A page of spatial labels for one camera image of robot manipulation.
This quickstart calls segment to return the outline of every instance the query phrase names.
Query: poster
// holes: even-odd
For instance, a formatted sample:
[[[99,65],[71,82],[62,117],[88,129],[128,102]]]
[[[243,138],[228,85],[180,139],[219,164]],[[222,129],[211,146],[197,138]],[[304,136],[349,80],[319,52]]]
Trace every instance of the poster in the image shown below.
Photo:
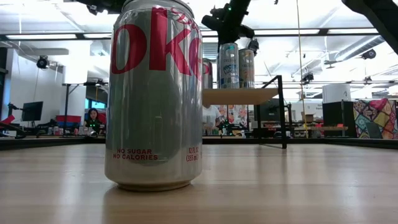
[[[248,127],[248,106],[247,105],[216,105],[221,117],[226,119],[230,124],[240,124],[241,126]]]

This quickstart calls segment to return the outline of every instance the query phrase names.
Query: small wooden shelf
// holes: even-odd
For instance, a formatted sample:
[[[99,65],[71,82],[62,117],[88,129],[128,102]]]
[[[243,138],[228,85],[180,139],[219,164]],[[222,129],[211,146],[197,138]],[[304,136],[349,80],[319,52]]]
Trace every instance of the small wooden shelf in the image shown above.
[[[206,89],[202,95],[203,105],[260,105],[278,95],[278,89]]]

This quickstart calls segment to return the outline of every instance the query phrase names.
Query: ceiling light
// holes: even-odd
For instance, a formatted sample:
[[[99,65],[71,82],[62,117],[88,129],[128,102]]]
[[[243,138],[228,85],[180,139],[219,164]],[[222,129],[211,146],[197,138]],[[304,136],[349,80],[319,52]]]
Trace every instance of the ceiling light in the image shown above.
[[[204,37],[202,41],[203,41],[203,43],[218,43],[218,38],[217,37]]]
[[[102,11],[100,14],[102,16],[106,16],[106,15],[108,15],[108,10],[104,9],[104,11]]]
[[[7,35],[10,40],[76,39],[75,34]]]
[[[299,30],[298,29],[255,30],[254,33],[256,35],[297,35],[299,34]],[[317,33],[319,33],[318,29],[300,30],[300,34],[317,34]]]
[[[398,96],[398,86],[397,85],[390,86],[388,88],[388,93],[389,93],[389,95],[392,95],[392,96]]]
[[[101,50],[102,55],[104,56],[109,56],[109,53],[107,53],[104,49]]]
[[[83,34],[86,38],[89,39],[101,39],[101,38],[111,38],[112,33],[106,33],[106,34]]]
[[[209,36],[217,36],[217,31],[202,31],[201,32],[202,37],[209,37]]]
[[[368,29],[330,29],[328,34],[378,34],[374,28]]]

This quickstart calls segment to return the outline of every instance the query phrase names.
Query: cardboard box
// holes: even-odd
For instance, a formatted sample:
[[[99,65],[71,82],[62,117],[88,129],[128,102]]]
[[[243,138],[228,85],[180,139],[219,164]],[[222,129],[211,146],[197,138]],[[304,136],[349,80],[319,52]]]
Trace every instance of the cardboard box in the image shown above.
[[[307,120],[307,123],[313,122],[313,115],[314,114],[306,114],[305,115],[305,119]],[[302,117],[302,120],[304,121],[304,112],[301,112],[301,117]]]

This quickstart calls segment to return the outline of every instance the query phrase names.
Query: energy drink can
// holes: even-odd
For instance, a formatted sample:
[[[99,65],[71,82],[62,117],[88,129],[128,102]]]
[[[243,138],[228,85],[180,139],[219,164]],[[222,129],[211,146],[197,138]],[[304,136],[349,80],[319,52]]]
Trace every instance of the energy drink can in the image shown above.
[[[238,45],[235,43],[220,46],[220,87],[239,88]]]
[[[105,174],[170,190],[201,172],[202,47],[180,0],[128,0],[114,25]]]
[[[254,86],[254,52],[250,49],[239,50],[239,87]]]

